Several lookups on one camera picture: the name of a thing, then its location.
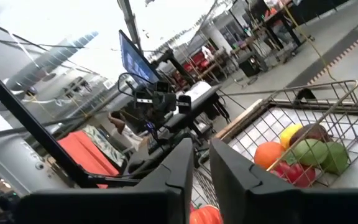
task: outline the metal wire basket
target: metal wire basket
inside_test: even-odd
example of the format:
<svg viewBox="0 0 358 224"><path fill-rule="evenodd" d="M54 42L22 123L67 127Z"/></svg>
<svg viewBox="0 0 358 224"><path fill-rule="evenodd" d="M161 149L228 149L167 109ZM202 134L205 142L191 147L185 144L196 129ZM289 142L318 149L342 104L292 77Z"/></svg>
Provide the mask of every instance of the metal wire basket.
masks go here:
<svg viewBox="0 0 358 224"><path fill-rule="evenodd" d="M272 91L222 140L297 187L338 187L358 158L357 87L347 80ZM201 168L197 179L211 180L209 162ZM217 206L212 182L200 185L206 202Z"/></svg>

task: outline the floor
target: floor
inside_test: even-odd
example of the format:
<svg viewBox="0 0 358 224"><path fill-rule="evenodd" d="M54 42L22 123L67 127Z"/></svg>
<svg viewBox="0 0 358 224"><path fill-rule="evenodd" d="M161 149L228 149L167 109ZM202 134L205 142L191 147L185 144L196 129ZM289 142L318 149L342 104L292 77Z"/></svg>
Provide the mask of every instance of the floor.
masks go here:
<svg viewBox="0 0 358 224"><path fill-rule="evenodd" d="M319 56L315 50L309 44L304 44L295 58L284 65L280 65L271 69L267 73L261 74L259 79L251 86L243 88L242 86L234 83L234 78L244 76L242 72L233 74L232 78L223 83L222 91L224 93L229 95L234 93L242 94L230 96L238 104L230 100L229 97L223 96L223 99L226 101L227 110L232 119L240 115L244 111L244 108L247 108L256 100L267 98L271 94L261 93L261 91L282 90L286 87L303 86L310 83L313 83L313 85L319 85L328 82L335 82L335 80L342 82L342 85L337 84L334 86L335 88L332 88L331 85L325 85L328 88L314 91L317 99L337 100L346 93L353 91L352 87L355 86L355 82L344 82L343 80L358 79L358 1L351 6L341 9L335 14L325 17L324 19L317 20L312 24L303 26L303 28L306 33L311 34L316 38L314 45L325 59L332 78L330 78L327 71L323 71L325 68L324 63L318 60ZM354 93L358 99L358 88L354 90ZM288 96L283 93L276 96L276 98L290 99L293 99L293 97L294 94L292 94L292 92L290 92ZM265 114L264 116L269 117L271 114L274 114L273 117L278 120L278 114L281 114L281 116L283 116L282 119L286 119L287 121L297 120L298 122L303 123L307 120L307 122L311 122L307 115L306 118L301 115L307 113L312 114L314 119L321 117L321 113L317 114L313 111L299 113L294 110L273 111L269 114ZM334 118L340 121L344 119L338 118L337 115L334 116ZM358 116L345 116L345 118L348 119L346 119L347 122L344 125L347 125L347 127L355 127L353 129L358 130ZM267 136L272 138L268 139L268 141L276 139L277 135L284 128L284 124L285 121L281 121L281 130L278 130L277 127L265 127L265 129L262 130L263 134L257 135L252 133L254 133L256 129L258 130L257 132L260 133L261 126L266 125L265 123L261 124L260 121L256 121L256 123L248 127L242 134L240 134L237 139L233 140L230 145L235 150L243 154L243 156L251 159L250 156L253 156L258 142L266 141ZM223 120L219 120L216 121L215 128L219 131L225 127L225 125L226 123ZM322 125L331 127L331 129L335 126L335 124L330 121L322 122ZM345 144L350 151L355 152L354 155L349 156L352 157L351 161L358 158L358 133L356 134L355 132L352 135L349 131L343 131L341 133L336 132L333 134L334 137L336 136L336 139ZM320 177L319 182L323 185L328 184L331 187L358 187L358 159L351 166L351 168L346 170L345 173L343 173L343 175L335 181L333 177L327 177L325 175L324 177ZM202 193L194 194L192 197L193 200L203 200Z"/></svg>

